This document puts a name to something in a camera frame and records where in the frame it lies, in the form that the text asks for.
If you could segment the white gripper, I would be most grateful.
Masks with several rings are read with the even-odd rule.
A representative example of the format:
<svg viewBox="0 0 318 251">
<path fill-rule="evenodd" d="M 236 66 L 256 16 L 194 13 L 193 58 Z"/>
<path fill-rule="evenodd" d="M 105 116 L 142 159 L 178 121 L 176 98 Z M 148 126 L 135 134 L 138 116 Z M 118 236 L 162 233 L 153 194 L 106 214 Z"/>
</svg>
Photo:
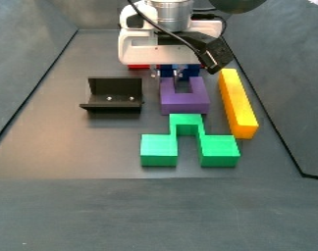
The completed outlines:
<svg viewBox="0 0 318 251">
<path fill-rule="evenodd" d="M 118 59 L 123 65 L 150 65 L 150 77 L 160 66 L 172 65 L 173 83 L 184 78 L 188 64 L 201 64 L 185 45 L 160 45 L 160 32 L 198 31 L 222 35 L 222 21 L 192 20 L 193 0 L 127 0 L 119 13 Z"/>
</svg>

